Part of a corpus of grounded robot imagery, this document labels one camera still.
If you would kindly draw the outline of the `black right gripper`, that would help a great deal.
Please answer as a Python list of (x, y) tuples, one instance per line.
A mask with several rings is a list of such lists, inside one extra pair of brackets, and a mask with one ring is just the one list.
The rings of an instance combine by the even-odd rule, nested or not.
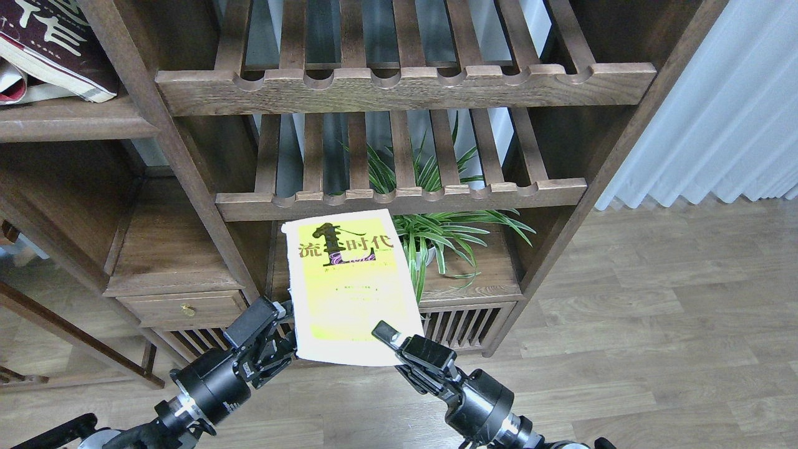
[(401, 333), (385, 321), (372, 336), (406, 364), (396, 369), (417, 392), (447, 404), (445, 421), (462, 435), (463, 447), (536, 448), (531, 421), (511, 412), (515, 395), (488, 373), (464, 374), (455, 365), (456, 353), (433, 339), (413, 335), (400, 343)]

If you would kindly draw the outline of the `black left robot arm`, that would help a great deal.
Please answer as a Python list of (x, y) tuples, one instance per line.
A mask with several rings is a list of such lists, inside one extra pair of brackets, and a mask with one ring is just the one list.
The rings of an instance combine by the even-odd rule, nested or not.
[(285, 369), (296, 352), (293, 332), (279, 325), (293, 316), (291, 301), (262, 297), (223, 333), (229, 349), (210, 349), (183, 369), (170, 372), (179, 394), (155, 407), (156, 418), (127, 431), (97, 428), (97, 416), (83, 414), (19, 444), (20, 448), (60, 448), (78, 440), (82, 448), (193, 448), (203, 433), (240, 408)]

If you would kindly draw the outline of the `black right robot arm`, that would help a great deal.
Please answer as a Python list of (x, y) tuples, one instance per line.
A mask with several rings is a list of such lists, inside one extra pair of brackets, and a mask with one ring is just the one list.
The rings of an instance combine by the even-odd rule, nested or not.
[(481, 369), (470, 375), (456, 366), (456, 352), (424, 336), (406, 339), (380, 321), (373, 336), (387, 344), (401, 363), (399, 373), (420, 394), (447, 406), (445, 421), (464, 437), (462, 448), (586, 448), (570, 440), (548, 442), (533, 431), (532, 421), (511, 412), (514, 393)]

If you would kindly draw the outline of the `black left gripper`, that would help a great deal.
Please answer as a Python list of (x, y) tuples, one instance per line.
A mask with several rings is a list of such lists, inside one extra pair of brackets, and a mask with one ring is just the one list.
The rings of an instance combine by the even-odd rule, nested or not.
[[(261, 296), (223, 332), (231, 349), (209, 350), (184, 369), (172, 370), (181, 390), (173, 400), (176, 418), (216, 425), (251, 397), (250, 389), (259, 389), (285, 369), (296, 354), (296, 336), (268, 335), (292, 316), (291, 299), (279, 303)], [(268, 337), (257, 339), (263, 332)]]

